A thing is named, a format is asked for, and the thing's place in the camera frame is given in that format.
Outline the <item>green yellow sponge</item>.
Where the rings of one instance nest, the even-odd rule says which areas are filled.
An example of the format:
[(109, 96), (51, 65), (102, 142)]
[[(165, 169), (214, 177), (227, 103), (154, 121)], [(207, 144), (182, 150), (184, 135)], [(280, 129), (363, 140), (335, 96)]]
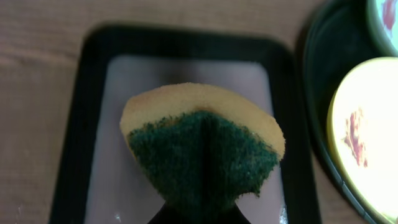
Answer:
[(192, 223), (211, 223), (240, 196), (259, 195), (285, 152), (273, 116), (208, 84), (165, 85), (131, 97), (120, 129), (166, 204)]

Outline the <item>mint green plate top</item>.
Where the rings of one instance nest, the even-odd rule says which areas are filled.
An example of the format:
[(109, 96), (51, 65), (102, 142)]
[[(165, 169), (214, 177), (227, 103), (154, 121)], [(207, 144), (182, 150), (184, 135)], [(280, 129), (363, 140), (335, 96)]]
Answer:
[(367, 0), (369, 32), (376, 47), (390, 57), (397, 57), (397, 0)]

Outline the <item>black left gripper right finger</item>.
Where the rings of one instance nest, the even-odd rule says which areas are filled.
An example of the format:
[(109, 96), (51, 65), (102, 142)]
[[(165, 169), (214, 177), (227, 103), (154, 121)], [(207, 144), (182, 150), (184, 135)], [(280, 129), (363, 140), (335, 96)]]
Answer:
[(228, 212), (229, 224), (251, 224), (248, 219), (241, 213), (237, 205), (231, 208)]

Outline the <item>yellow plate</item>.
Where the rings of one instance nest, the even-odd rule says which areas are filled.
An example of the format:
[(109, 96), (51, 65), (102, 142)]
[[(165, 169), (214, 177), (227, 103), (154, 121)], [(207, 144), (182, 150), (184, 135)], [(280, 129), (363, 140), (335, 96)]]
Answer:
[(345, 75), (326, 133), (351, 194), (379, 223), (397, 223), (397, 58), (373, 58)]

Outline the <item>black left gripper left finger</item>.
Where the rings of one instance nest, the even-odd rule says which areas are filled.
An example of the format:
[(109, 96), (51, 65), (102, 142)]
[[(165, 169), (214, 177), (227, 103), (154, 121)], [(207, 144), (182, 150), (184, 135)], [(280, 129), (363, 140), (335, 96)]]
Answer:
[(173, 224), (173, 223), (174, 223), (174, 210), (173, 208), (170, 208), (167, 204), (164, 204), (147, 224)]

